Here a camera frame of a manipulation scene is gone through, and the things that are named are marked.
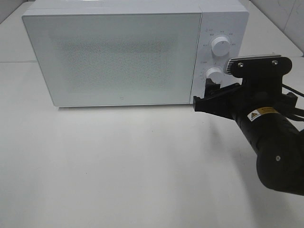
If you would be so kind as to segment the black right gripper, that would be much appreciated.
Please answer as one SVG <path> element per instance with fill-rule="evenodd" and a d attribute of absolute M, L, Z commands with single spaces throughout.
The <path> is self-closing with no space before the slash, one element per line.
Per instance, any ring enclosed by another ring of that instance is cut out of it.
<path fill-rule="evenodd" d="M 243 83 L 220 88 L 206 79 L 204 97 L 193 97 L 194 111 L 234 120 L 243 133 L 296 133 L 289 120 L 296 118 L 297 96 L 282 93 L 282 76 L 291 69 L 291 59 L 280 54 L 231 58 L 224 72 Z"/>

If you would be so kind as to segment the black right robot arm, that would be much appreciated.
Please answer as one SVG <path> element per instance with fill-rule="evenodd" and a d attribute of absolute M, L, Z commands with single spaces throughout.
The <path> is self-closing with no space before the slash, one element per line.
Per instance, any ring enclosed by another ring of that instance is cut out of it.
<path fill-rule="evenodd" d="M 303 121 L 296 107 L 300 92 L 285 88 L 283 76 L 292 69 L 281 55 L 235 57 L 225 72 L 242 79 L 226 87 L 207 80 L 203 98 L 193 98 L 196 112 L 234 120 L 257 155 L 262 184 L 279 192 L 304 193 L 304 132 L 293 121 Z"/>

